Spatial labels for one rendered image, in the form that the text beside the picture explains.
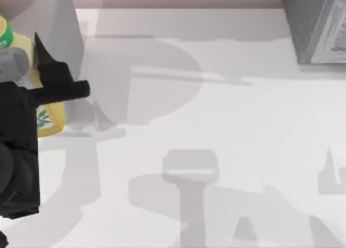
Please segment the yellow bottle with green cap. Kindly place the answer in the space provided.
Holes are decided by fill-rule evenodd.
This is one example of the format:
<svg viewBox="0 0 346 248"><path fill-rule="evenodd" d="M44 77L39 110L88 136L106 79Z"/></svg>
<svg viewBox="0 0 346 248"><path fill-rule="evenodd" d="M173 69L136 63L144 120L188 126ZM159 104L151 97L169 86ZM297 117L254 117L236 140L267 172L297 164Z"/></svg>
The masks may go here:
<svg viewBox="0 0 346 248"><path fill-rule="evenodd" d="M21 48L29 57L29 71L20 81L14 81L17 85L27 89L41 88L37 70L37 57L33 41L21 34L12 31L8 21L0 15L0 49ZM37 133L38 137L49 137L63 130L64 106L62 103L41 105L37 108Z"/></svg>

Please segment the grey box with printed face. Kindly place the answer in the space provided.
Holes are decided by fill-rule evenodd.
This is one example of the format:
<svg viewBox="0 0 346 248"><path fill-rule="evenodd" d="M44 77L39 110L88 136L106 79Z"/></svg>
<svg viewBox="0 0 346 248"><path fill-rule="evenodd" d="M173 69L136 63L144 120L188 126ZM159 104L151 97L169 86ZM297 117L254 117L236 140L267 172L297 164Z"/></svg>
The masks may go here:
<svg viewBox="0 0 346 248"><path fill-rule="evenodd" d="M346 64L346 0L282 0L298 64Z"/></svg>

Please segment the pale grey rounded box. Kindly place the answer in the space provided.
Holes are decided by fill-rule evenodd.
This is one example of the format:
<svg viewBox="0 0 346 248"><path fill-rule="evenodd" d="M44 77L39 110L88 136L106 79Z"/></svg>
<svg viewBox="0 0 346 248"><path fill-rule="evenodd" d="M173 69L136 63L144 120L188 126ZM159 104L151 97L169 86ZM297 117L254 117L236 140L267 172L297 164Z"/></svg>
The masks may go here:
<svg viewBox="0 0 346 248"><path fill-rule="evenodd" d="M20 81L29 66L29 57L23 49L0 49L0 83Z"/></svg>

